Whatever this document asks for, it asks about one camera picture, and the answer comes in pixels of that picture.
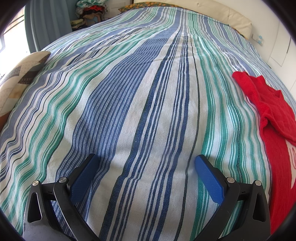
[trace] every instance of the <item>folded clothes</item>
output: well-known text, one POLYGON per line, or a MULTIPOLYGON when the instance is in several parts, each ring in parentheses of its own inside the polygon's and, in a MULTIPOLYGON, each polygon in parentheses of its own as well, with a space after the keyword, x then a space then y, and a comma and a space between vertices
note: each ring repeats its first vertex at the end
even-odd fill
POLYGON ((86 7, 83 9, 84 11, 88 11, 88 10, 93 10, 93 11, 104 11, 105 7, 104 6, 98 6, 98 5, 93 5, 90 7, 86 7))
POLYGON ((80 0, 76 3, 76 7, 85 8, 93 5, 102 5, 107 0, 80 0))
POLYGON ((77 7, 76 8, 76 16, 78 18, 83 18, 84 15, 86 14, 91 14, 91 13, 107 13, 109 12, 109 7, 105 4, 105 3, 102 3, 100 5, 91 5, 91 6, 88 6, 88 7, 84 7, 84 8, 81 8, 81 7, 77 7))
POLYGON ((71 23, 71 26, 72 26, 72 29, 78 29, 80 28, 82 25, 85 25, 86 24, 86 21, 83 20, 83 19, 79 19, 79 20, 82 20, 81 22, 77 23, 77 24, 73 24, 71 23))
POLYGON ((78 19, 78 20, 70 21, 71 26, 79 25, 79 24, 81 24, 82 22, 83 22, 83 19, 78 19))
POLYGON ((101 22, 101 15, 99 13, 91 13, 91 14, 86 14, 83 16, 84 19, 89 19, 89 20, 93 20, 94 17, 98 18, 98 22, 101 22))

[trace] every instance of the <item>blue clamp pad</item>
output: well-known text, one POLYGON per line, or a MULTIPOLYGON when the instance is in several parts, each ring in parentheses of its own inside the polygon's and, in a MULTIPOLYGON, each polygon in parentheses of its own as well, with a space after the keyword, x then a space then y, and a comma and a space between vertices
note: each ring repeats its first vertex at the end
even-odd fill
POLYGON ((70 200, 73 204, 81 201, 99 168, 97 155, 90 157, 90 160, 75 179, 70 189, 70 200))
POLYGON ((199 155, 196 157, 195 170, 198 176, 205 185, 205 188, 209 192, 212 200, 215 203, 221 205, 224 200, 226 186, 223 184, 225 182, 221 179, 221 175, 223 176, 223 174, 221 173, 218 177, 217 171, 215 171, 215 169, 219 171, 217 168, 214 168, 211 165, 204 155, 199 155))

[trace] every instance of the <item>curtain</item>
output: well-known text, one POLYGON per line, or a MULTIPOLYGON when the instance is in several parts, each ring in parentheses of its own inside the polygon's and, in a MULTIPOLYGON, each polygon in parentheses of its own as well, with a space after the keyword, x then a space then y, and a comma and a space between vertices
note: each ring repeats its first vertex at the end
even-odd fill
POLYGON ((31 0, 25 7, 25 28, 31 53, 71 33, 66 0, 31 0))

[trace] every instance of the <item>stack of clothes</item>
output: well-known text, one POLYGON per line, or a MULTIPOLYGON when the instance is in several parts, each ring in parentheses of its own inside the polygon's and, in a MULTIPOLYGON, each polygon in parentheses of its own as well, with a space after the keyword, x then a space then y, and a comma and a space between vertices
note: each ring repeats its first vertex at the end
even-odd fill
POLYGON ((95 23, 103 21, 104 14, 109 12, 109 8, 106 5, 107 0, 80 0, 76 4, 76 16, 80 20, 80 24, 76 28, 75 25, 72 25, 73 30, 81 29, 84 27, 92 26, 95 23))
POLYGON ((73 20, 73 21, 70 21, 70 23, 73 31, 87 27, 86 21, 83 19, 73 20))

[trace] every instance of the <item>metal screw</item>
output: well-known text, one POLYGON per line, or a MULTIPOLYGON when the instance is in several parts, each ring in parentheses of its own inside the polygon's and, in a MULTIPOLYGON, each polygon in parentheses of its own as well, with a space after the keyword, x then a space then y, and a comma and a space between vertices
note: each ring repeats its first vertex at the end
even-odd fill
POLYGON ((227 182, 234 183, 235 182, 235 179, 233 177, 228 177, 227 178, 227 182))
POLYGON ((67 178, 66 178, 66 177, 61 177, 61 178, 59 179, 59 182, 60 182, 60 183, 64 183, 65 181, 67 181, 67 178))
POLYGON ((257 186, 261 186, 262 183, 261 183, 259 180, 256 180, 256 181, 255 181, 255 184, 256 184, 257 186))
POLYGON ((38 180, 35 180, 34 182, 32 182, 32 185, 33 185, 33 186, 37 186, 38 183, 39 183, 39 181, 38 181, 38 180))

